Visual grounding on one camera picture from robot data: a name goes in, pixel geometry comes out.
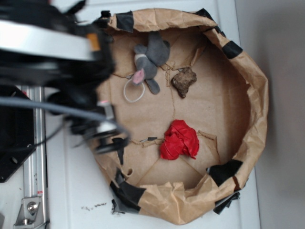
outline screw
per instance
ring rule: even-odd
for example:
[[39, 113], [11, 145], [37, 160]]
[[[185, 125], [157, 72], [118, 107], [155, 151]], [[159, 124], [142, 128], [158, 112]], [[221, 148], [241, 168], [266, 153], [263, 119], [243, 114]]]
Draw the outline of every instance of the screw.
[[28, 211], [29, 212], [34, 212], [38, 209], [38, 205], [35, 202], [30, 202], [28, 204]]
[[23, 225], [28, 225], [30, 223], [30, 220], [29, 219], [24, 219], [23, 221], [22, 221], [22, 224]]

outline paper bag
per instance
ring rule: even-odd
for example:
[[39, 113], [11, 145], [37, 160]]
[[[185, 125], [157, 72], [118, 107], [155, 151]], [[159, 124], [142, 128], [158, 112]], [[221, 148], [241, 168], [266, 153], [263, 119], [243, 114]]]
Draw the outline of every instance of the paper bag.
[[[160, 31], [171, 45], [170, 58], [155, 77], [161, 91], [146, 90], [142, 99], [129, 103], [123, 88], [126, 77], [136, 71], [133, 48], [147, 45], [150, 31]], [[115, 105], [118, 122], [132, 134], [123, 153], [95, 156], [116, 210], [188, 223], [245, 186], [265, 146], [267, 79], [205, 10], [116, 14], [109, 18], [106, 32], [114, 40], [116, 70], [100, 85], [98, 95]], [[185, 67], [191, 67], [197, 81], [182, 99], [170, 81]], [[129, 96], [141, 91], [139, 86]], [[197, 132], [195, 160], [160, 158], [164, 133], [175, 119]]]

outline stuffed toy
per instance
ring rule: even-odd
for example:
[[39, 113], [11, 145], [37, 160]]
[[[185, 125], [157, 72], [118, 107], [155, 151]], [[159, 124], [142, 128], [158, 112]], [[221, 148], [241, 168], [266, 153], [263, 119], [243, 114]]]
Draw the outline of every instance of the stuffed toy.
[[137, 44], [134, 47], [134, 57], [137, 72], [132, 77], [134, 85], [140, 85], [144, 80], [153, 94], [160, 92], [158, 83], [154, 80], [158, 67], [165, 64], [170, 56], [170, 44], [162, 40], [159, 32], [150, 32], [147, 47]]

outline brown rock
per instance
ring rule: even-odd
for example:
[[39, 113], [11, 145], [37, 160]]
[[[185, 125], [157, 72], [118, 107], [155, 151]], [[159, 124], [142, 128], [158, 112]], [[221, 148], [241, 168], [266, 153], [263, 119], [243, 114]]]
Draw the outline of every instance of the brown rock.
[[191, 68], [184, 68], [172, 78], [171, 83], [177, 89], [180, 97], [185, 98], [186, 93], [189, 91], [189, 87], [196, 81], [196, 73], [194, 73]]

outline red plastic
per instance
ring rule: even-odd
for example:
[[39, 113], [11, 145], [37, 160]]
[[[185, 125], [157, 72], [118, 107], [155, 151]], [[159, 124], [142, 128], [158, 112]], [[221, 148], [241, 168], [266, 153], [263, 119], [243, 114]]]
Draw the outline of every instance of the red plastic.
[[184, 154], [196, 159], [199, 140], [196, 131], [184, 120], [174, 120], [164, 135], [165, 140], [160, 146], [161, 158], [175, 160], [179, 155]]

